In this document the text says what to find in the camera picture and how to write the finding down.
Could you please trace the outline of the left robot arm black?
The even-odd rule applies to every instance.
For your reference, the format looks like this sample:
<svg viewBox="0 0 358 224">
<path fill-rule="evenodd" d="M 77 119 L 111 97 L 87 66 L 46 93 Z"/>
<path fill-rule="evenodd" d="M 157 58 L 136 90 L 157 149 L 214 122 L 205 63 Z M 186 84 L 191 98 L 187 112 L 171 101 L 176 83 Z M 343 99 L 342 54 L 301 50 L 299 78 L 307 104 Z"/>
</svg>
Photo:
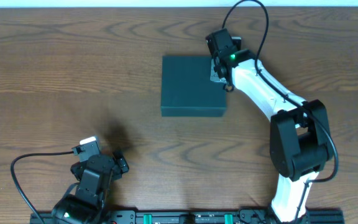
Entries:
<svg viewBox="0 0 358 224">
<path fill-rule="evenodd" d="M 129 171 L 121 151 L 111 156 L 99 152 L 77 152 L 80 161 L 71 172 L 78 183 L 74 194 L 65 193 L 52 210 L 53 223 L 99 223 L 113 181 Z"/>
</svg>

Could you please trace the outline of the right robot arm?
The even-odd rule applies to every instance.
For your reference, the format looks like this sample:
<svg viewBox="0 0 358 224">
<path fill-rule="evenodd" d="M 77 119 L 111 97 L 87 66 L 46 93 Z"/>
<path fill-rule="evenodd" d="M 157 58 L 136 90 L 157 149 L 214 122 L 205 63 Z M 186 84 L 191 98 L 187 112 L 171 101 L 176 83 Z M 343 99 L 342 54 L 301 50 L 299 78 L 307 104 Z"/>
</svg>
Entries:
<svg viewBox="0 0 358 224">
<path fill-rule="evenodd" d="M 300 223 L 309 187 L 330 181 L 339 167 L 325 106 L 286 89 L 249 50 L 211 56 L 212 75 L 244 92 L 270 121 L 270 158 L 279 173 L 270 209 L 278 223 Z"/>
</svg>

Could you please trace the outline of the black gift box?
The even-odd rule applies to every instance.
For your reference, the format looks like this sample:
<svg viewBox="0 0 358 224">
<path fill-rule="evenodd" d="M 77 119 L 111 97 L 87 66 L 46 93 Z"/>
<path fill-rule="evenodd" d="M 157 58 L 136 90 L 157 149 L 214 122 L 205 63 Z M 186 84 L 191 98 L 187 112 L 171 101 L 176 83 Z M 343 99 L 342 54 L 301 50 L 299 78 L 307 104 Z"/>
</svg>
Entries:
<svg viewBox="0 0 358 224">
<path fill-rule="evenodd" d="M 211 58 L 204 55 L 162 57 L 160 110 L 164 117 L 222 117 L 226 92 L 212 82 Z"/>
</svg>

